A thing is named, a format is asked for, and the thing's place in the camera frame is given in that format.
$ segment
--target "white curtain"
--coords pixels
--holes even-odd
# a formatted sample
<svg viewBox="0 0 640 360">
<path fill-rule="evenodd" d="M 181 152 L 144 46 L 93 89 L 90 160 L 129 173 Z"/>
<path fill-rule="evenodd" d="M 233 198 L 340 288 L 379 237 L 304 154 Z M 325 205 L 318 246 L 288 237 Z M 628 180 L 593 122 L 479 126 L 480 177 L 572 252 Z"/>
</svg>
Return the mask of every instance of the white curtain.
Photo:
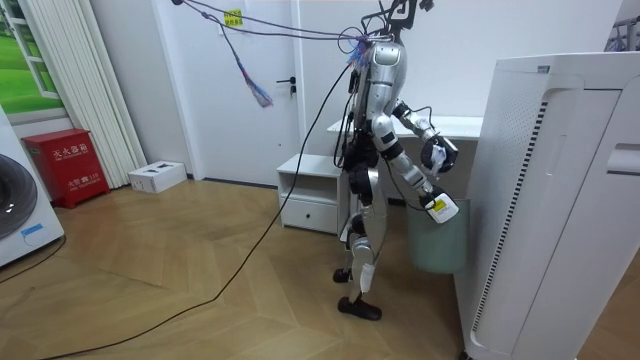
<svg viewBox="0 0 640 360">
<path fill-rule="evenodd" d="M 111 188 L 147 164 L 89 0 L 20 0 L 74 126 L 91 138 Z"/>
</svg>

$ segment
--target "door handle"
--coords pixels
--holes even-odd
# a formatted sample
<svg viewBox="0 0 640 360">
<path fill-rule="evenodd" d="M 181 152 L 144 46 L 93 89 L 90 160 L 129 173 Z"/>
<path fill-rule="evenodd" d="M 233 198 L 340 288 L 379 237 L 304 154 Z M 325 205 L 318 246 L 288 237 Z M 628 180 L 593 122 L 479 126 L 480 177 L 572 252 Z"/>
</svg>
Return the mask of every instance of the door handle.
<svg viewBox="0 0 640 360">
<path fill-rule="evenodd" d="M 295 85 L 296 84 L 296 77 L 292 76 L 292 77 L 288 78 L 287 80 L 278 80 L 278 81 L 276 81 L 276 83 L 285 83 L 285 82 L 288 82 L 291 85 Z"/>
</svg>

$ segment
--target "red box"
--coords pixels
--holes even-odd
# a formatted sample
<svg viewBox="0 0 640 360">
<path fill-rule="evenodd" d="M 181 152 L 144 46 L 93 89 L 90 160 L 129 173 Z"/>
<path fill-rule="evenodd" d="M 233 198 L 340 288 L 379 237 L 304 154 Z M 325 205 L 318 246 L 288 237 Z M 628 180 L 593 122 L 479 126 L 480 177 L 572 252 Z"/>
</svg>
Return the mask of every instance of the red box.
<svg viewBox="0 0 640 360">
<path fill-rule="evenodd" d="M 22 138 L 53 205 L 73 209 L 109 185 L 89 138 L 89 131 L 71 129 Z"/>
</svg>

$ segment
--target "white cabinet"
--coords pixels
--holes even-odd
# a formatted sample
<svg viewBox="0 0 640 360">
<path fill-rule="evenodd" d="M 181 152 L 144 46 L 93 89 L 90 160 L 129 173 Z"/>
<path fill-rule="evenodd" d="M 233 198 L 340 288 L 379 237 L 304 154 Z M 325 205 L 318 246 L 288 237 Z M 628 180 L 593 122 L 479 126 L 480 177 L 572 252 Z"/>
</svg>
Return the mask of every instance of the white cabinet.
<svg viewBox="0 0 640 360">
<path fill-rule="evenodd" d="M 293 185 L 299 155 L 278 168 L 280 205 Z M 283 226 L 337 234 L 349 216 L 347 175 L 333 165 L 333 158 L 303 155 L 298 179 L 280 219 Z"/>
</svg>

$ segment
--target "blue sticker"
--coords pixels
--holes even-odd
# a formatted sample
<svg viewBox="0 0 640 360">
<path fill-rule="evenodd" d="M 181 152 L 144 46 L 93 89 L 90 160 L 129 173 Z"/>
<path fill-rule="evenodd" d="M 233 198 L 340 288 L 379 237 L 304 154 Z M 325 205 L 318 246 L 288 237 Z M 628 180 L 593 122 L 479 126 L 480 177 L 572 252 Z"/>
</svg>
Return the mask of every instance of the blue sticker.
<svg viewBox="0 0 640 360">
<path fill-rule="evenodd" d="M 20 231 L 20 233 L 22 234 L 23 237 L 27 237 L 27 235 L 31 235 L 34 232 L 38 231 L 38 230 L 42 230 L 44 229 L 44 226 L 42 226 L 42 224 L 37 224 L 37 225 L 33 225 L 32 227 L 28 228 L 28 229 L 24 229 L 22 231 Z"/>
</svg>

